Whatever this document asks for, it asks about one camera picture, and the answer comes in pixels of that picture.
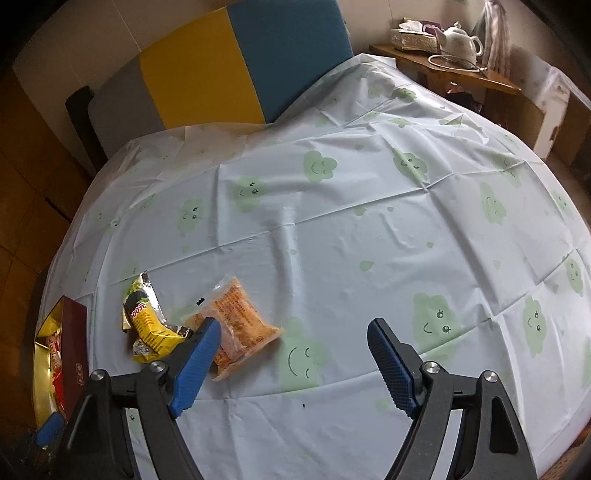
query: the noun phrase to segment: blue cushion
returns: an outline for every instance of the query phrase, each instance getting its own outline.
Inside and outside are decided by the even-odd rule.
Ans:
[[[353,56],[336,0],[244,0],[228,16],[267,122]]]

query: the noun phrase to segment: chair backrest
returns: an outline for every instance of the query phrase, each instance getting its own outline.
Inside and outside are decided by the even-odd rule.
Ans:
[[[336,0],[243,0],[146,48],[103,85],[88,113],[108,157],[167,128],[269,123],[351,56]]]

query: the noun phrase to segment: white teapot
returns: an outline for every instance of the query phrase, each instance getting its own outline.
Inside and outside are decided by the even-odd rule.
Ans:
[[[449,27],[446,31],[437,27],[432,28],[435,30],[441,53],[444,55],[453,55],[476,64],[476,57],[484,52],[480,38],[468,36],[458,22],[454,23],[453,27]],[[478,44],[478,51],[476,51],[474,42]]]

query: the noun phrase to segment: red box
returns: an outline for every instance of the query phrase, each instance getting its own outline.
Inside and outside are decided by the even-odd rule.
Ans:
[[[68,297],[62,297],[43,320],[35,338],[33,366],[33,406],[37,426],[43,425],[57,410],[51,383],[50,353],[47,337],[60,332],[61,377],[66,419],[72,412],[88,379],[86,351],[86,307]]]

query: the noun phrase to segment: yellow cushion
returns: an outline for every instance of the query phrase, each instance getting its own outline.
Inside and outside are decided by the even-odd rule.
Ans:
[[[139,63],[166,128],[265,122],[226,8],[146,48]]]

